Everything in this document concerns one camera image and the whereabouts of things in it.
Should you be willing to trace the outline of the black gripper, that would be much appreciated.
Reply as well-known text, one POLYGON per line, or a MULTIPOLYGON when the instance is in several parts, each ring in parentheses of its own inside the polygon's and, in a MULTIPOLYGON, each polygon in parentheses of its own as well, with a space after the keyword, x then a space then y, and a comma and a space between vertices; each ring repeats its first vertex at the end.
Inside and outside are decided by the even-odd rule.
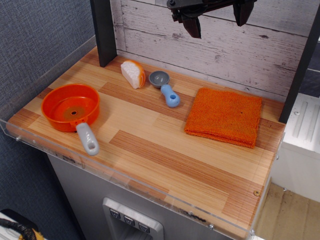
POLYGON ((173 21, 183 23, 192 38, 201 39, 199 16, 204 13, 233 6, 233 13, 239 27, 247 23, 256 0, 168 0, 173 21))

